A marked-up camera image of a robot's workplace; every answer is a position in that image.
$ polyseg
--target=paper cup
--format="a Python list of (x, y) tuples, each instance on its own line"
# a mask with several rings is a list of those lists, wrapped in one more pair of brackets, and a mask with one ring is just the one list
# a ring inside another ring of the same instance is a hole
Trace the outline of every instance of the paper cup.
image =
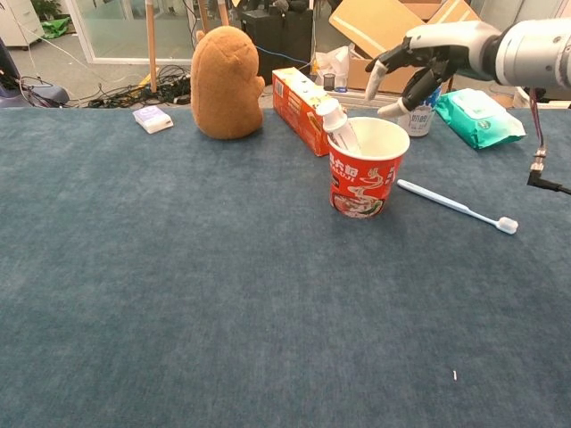
[(329, 139), (329, 201), (344, 215), (370, 218), (381, 212), (409, 149), (398, 125), (378, 118), (349, 119), (362, 154), (347, 152)]
[(442, 88), (439, 87), (416, 109), (398, 118), (397, 123), (407, 131), (409, 136), (425, 136), (428, 134), (434, 117), (434, 107), (441, 91)]

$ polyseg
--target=plastic bag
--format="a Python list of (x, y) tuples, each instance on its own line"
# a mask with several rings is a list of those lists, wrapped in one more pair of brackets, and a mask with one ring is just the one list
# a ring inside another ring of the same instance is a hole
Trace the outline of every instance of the plastic bag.
[(44, 38), (61, 37), (68, 30), (68, 24), (69, 23), (70, 23), (70, 18), (64, 18), (62, 20), (42, 22), (42, 29), (44, 29), (44, 32), (46, 33)]
[(328, 53), (316, 52), (318, 64), (317, 85), (323, 85), (323, 76), (335, 74), (335, 87), (347, 87), (349, 75), (349, 46), (341, 46)]
[(441, 95), (436, 112), (477, 150), (525, 136), (522, 123), (483, 91), (462, 89)]

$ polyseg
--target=brown plush toy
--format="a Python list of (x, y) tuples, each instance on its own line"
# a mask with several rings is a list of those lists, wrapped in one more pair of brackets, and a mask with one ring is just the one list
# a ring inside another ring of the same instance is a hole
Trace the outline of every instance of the brown plush toy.
[(199, 35), (190, 73), (191, 108), (204, 134), (240, 138), (261, 127), (265, 84), (256, 76), (256, 47), (243, 31), (223, 26)]

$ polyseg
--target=toothbrush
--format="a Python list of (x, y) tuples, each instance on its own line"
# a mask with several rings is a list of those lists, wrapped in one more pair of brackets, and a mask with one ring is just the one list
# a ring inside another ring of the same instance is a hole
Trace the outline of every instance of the toothbrush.
[(423, 196), (433, 202), (438, 202), (445, 207), (452, 208), (458, 212), (463, 214), (467, 214), (473, 218), (477, 218), (478, 220), (482, 220), (486, 223), (496, 226), (498, 230), (505, 232), (506, 234), (513, 235), (517, 231), (517, 222), (508, 217), (502, 217), (499, 220), (492, 220), (491, 218), (484, 217), (477, 212), (472, 211), (466, 205), (462, 205), (461, 203), (457, 203), (452, 199), (448, 199), (444, 196), (441, 196), (438, 193), (431, 192), (426, 190), (424, 187), (420, 187), (419, 185), (414, 185), (406, 180), (397, 180), (397, 185), (402, 187), (403, 189), (408, 190), (409, 192), (416, 193), (420, 196)]

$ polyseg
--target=wet wipes package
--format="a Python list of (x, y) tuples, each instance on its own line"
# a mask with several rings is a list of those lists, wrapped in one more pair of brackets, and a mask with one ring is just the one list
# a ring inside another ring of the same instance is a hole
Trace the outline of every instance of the wet wipes package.
[(436, 112), (475, 149), (511, 143), (525, 136), (522, 123), (482, 91), (462, 89), (442, 95)]

